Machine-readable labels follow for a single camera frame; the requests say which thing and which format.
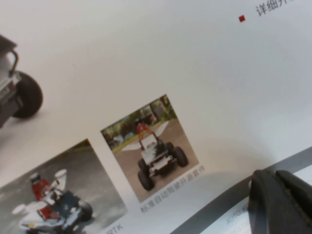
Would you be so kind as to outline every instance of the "toy vehicle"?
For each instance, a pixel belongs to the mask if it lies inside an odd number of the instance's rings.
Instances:
[[[139,160],[138,178],[147,191],[154,187],[152,176],[169,171],[175,161],[181,167],[188,165],[187,157],[180,147],[174,147],[171,142],[164,144],[155,132],[152,132],[144,122],[137,121],[139,143],[141,145],[142,159]]]
[[[29,205],[17,206],[12,214],[25,215],[19,223],[19,228],[27,234],[72,234],[80,222],[85,222],[92,217],[92,207],[82,201],[71,191],[64,191],[66,184],[66,170],[58,171],[51,188],[45,191],[45,197]],[[44,219],[39,210],[49,206],[59,215],[59,219]]]
[[[13,50],[16,44],[0,35],[0,127],[14,116],[28,118],[34,115],[42,105],[42,91],[29,75],[16,71],[19,60]],[[12,64],[9,54],[15,61]]]

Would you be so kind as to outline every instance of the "printed caption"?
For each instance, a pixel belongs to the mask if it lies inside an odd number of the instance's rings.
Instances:
[[[120,233],[121,230],[123,229],[121,224],[115,225],[113,228],[111,228],[110,230],[108,230],[106,232],[106,234],[116,234],[116,233]]]
[[[245,204],[242,208],[238,209],[234,212],[229,218],[227,218],[227,225],[234,222],[236,218],[238,218],[241,214],[248,212],[248,205]]]
[[[240,225],[235,227],[234,230],[232,230],[230,233],[226,234],[250,234],[250,222],[249,219],[244,220]]]
[[[256,12],[258,12],[259,16],[266,15],[268,12],[280,8],[290,1],[293,0],[268,0],[267,3],[264,2],[256,6]]]
[[[173,185],[168,186],[165,188],[160,195],[154,196],[153,199],[146,202],[142,207],[141,211],[143,213],[148,212],[150,209],[152,209],[157,204],[161,203],[163,199],[168,198],[170,194],[175,193],[179,189],[181,189],[185,184],[190,183],[194,178],[198,177],[199,175],[203,174],[205,172],[204,166],[199,166],[198,168],[194,169],[192,172],[189,172],[187,175],[185,175],[183,178],[181,178],[179,181],[174,182]]]

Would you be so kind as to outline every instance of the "dirt ground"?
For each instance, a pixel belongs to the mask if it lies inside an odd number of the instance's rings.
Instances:
[[[137,173],[139,172],[137,162],[141,159],[140,149],[128,151],[120,150],[114,154],[117,162],[125,173],[140,202],[143,202],[145,199],[198,164],[198,159],[177,119],[169,121],[168,126],[165,128],[159,138],[162,139],[165,143],[170,141],[174,146],[181,147],[188,158],[189,164],[186,167],[179,167],[175,163],[172,171],[167,175],[158,175],[152,177],[152,180],[155,183],[155,187],[150,191],[146,191],[142,187],[137,177]]]

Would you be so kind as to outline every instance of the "gray border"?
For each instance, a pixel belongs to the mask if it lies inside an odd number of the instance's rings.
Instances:
[[[287,170],[291,173],[295,173],[310,165],[312,165],[312,147],[273,164],[267,169],[272,171]],[[250,180],[251,176],[229,188],[185,221],[171,234],[200,234],[231,207],[248,197],[248,183]]]

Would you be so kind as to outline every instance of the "black tire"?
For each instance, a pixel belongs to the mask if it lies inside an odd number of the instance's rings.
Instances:
[[[28,118],[33,116],[40,109],[43,95],[39,85],[34,79],[23,72],[18,73],[21,80],[16,84],[16,89],[23,106],[13,116],[16,118]]]
[[[80,208],[82,209],[81,221],[85,222],[85,221],[90,220],[93,214],[92,206],[88,202],[85,202],[82,200],[80,200],[78,204]]]
[[[63,230],[63,231],[57,231],[56,234],[73,234],[73,230]]]
[[[140,170],[137,175],[145,190],[150,191],[154,187],[154,182],[152,181],[152,179],[147,176],[142,170]]]
[[[149,176],[150,175],[150,169],[146,165],[144,159],[140,159],[138,162],[139,168],[145,173],[145,175]]]
[[[171,142],[166,143],[166,148],[169,151],[169,154],[172,155],[174,151],[174,145]]]
[[[174,155],[180,167],[185,167],[189,164],[184,151],[180,147],[174,148]]]

